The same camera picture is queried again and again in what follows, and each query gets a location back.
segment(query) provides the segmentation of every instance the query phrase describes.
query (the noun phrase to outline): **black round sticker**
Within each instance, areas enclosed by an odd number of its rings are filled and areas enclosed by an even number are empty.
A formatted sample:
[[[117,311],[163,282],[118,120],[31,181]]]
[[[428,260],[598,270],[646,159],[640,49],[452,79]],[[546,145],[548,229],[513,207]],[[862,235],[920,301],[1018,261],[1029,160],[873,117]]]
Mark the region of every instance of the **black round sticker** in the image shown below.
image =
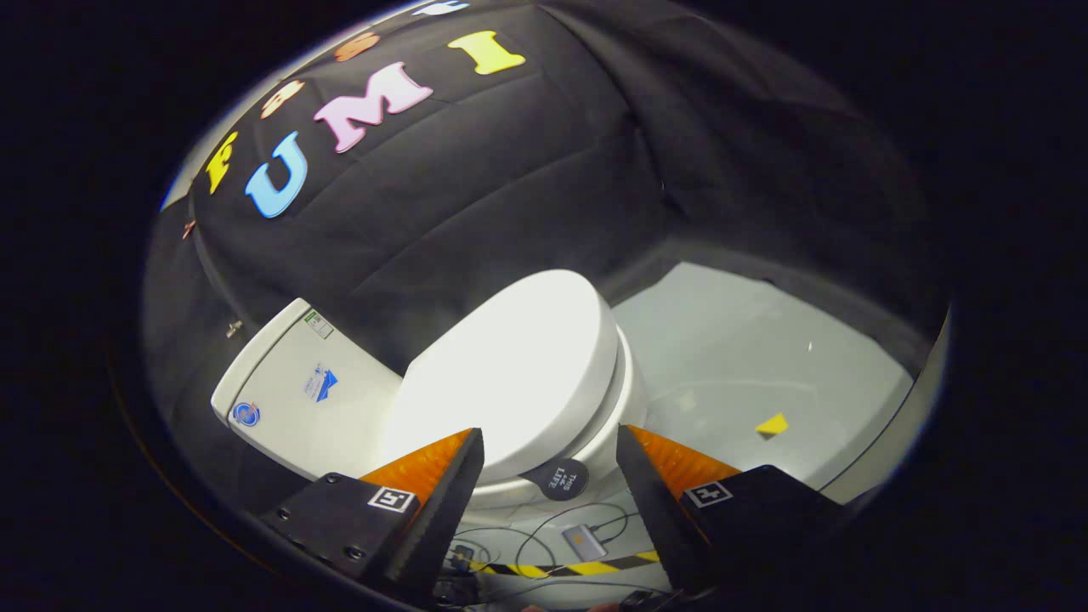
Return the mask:
[[[590,481],[590,468],[572,458],[549,461],[520,477],[540,487],[549,500],[562,502],[577,498]]]

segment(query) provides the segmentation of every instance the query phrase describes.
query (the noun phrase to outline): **black fabric backdrop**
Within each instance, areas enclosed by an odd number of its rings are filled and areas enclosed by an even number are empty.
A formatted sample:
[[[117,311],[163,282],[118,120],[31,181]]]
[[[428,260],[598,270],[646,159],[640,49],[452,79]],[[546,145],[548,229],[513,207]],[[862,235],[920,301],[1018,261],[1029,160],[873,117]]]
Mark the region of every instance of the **black fabric backdrop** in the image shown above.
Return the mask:
[[[526,63],[481,76],[446,48],[482,29]],[[156,222],[152,393],[226,499],[261,512],[305,485],[209,407],[233,357],[296,296],[404,374],[532,272],[576,270],[616,304],[691,260],[775,282],[917,375],[949,299],[925,206],[891,144],[799,63],[657,0],[481,1],[372,32],[368,51],[338,62],[330,48],[285,79],[306,85],[272,115],[249,109],[215,193],[200,172]],[[395,61],[434,93],[336,154],[313,113]],[[244,188],[293,131],[308,175],[265,219]],[[280,161],[269,175],[287,181]]]

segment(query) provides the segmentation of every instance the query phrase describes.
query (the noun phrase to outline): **power bank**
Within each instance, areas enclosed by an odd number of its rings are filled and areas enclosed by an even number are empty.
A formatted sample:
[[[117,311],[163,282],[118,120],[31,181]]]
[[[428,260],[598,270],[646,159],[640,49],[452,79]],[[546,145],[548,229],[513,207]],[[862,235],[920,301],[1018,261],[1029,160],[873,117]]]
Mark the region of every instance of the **power bank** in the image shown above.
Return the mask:
[[[601,541],[584,524],[567,529],[562,533],[562,537],[582,561],[593,561],[608,554],[605,547],[601,546]]]

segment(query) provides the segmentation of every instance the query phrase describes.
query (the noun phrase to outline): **yellow letter i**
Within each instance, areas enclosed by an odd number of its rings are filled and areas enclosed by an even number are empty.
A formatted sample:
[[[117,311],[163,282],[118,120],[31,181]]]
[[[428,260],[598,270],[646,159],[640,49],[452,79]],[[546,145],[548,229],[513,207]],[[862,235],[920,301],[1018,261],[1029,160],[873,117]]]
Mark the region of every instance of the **yellow letter i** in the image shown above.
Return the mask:
[[[495,33],[490,29],[461,36],[446,47],[468,53],[477,63],[477,74],[495,74],[526,63],[523,57],[507,51],[496,42]]]

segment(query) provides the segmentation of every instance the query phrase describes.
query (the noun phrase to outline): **letter m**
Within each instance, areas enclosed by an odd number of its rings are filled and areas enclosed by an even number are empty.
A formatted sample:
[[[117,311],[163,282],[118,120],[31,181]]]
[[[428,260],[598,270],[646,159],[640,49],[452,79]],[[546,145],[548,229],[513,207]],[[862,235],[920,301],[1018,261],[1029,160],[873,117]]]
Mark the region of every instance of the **letter m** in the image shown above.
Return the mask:
[[[366,128],[353,121],[370,125],[382,123],[383,100],[388,103],[386,110],[396,114],[434,93],[430,87],[417,85],[405,74],[404,66],[404,62],[395,62],[370,75],[367,95],[362,98],[339,96],[314,113],[313,120],[324,121],[336,136],[336,152],[350,149],[367,134]]]

